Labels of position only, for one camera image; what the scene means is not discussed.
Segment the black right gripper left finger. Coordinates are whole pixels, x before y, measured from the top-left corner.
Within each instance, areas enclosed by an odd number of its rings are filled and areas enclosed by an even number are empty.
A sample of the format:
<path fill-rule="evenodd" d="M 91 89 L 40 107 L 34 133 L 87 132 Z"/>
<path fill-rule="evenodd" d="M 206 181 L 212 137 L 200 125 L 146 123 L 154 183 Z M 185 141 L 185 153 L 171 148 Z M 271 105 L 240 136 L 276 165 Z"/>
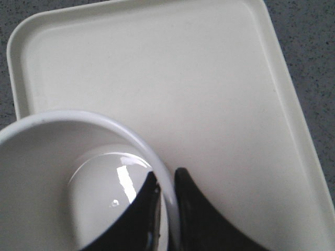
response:
<path fill-rule="evenodd" d="M 160 237 L 160 186 L 153 172 L 131 205 L 84 250 L 157 250 Z"/>

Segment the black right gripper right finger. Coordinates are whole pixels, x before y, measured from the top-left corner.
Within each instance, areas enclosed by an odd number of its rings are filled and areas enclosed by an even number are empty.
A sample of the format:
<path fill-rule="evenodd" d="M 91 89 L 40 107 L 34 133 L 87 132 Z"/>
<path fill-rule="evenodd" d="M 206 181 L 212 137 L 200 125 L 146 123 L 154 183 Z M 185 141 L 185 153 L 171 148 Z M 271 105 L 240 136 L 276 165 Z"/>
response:
<path fill-rule="evenodd" d="M 224 218 L 179 167 L 174 175 L 181 227 L 181 250 L 266 250 Z"/>

